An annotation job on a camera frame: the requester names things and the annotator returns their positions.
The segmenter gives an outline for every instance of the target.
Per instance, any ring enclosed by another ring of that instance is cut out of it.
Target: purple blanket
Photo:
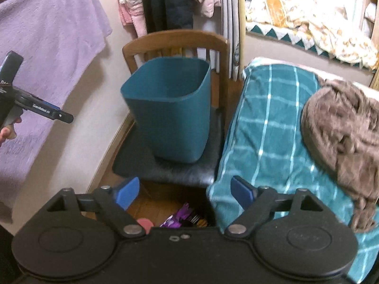
[[[99,0],[0,0],[0,61],[10,50],[22,55],[14,85],[59,107],[111,32]],[[53,125],[33,112],[22,117],[18,137],[0,148],[5,222],[11,222],[16,196]]]

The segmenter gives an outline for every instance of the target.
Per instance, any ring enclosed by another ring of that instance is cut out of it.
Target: teal plaid blanket
[[[250,65],[244,74],[244,88],[225,142],[217,181],[207,189],[218,225],[225,229],[243,211],[230,193],[234,175],[254,186],[271,186],[279,193],[308,188],[348,224],[353,211],[351,199],[317,167],[302,142],[301,111],[320,88],[316,76],[279,64]],[[359,252],[349,276],[357,283],[365,278],[378,255],[378,234],[376,228],[356,235]]]

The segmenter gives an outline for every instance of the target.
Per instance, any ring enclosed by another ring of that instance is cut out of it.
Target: trash can
[[[121,93],[153,154],[193,163],[209,135],[210,66],[199,58],[154,58],[130,76]]]

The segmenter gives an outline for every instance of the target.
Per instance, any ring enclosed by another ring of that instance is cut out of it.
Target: white wall
[[[92,62],[69,96],[64,110],[72,124],[55,122],[14,207],[12,233],[63,187],[85,193],[128,109],[120,87],[130,76],[121,49],[135,37],[120,21],[117,0],[100,0],[113,33],[107,47]]]

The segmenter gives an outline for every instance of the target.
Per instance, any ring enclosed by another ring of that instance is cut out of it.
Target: brown plush fabric
[[[379,102],[350,82],[320,80],[301,116],[303,140],[311,156],[354,201],[350,227],[375,227],[379,197]]]

